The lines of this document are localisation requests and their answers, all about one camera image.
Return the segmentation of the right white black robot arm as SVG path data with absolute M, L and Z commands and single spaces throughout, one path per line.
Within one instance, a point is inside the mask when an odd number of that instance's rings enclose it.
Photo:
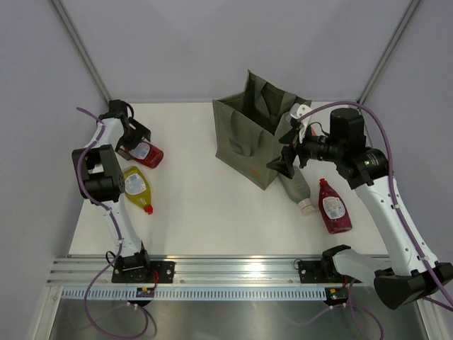
M 334 163 L 374 220 L 389 260 L 335 246 L 321 255 L 321 275 L 328 281 L 348 276 L 370 285 L 391 310 L 443 291 L 452 280 L 452 264 L 438 260 L 408 214 L 397 190 L 391 152 L 367 146 L 358 103 L 331 103 L 329 108 L 329 132 L 314 136 L 308 119 L 315 111 L 294 105 L 287 114 L 292 128 L 280 138 L 281 155 L 267 167 L 290 179 L 295 159 L 301 167 L 311 159 Z

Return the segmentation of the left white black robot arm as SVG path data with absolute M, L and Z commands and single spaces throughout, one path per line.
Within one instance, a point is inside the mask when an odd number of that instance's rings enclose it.
M 71 158 L 81 195 L 101 211 L 116 245 L 114 259 L 108 262 L 112 282 L 144 283 L 152 279 L 152 265 L 125 207 L 125 178 L 117 158 L 130 160 L 126 150 L 149 141 L 151 131 L 134 119 L 131 105 L 120 99 L 109 101 L 108 112 L 99 116 L 77 110 L 96 121 L 94 136 Z

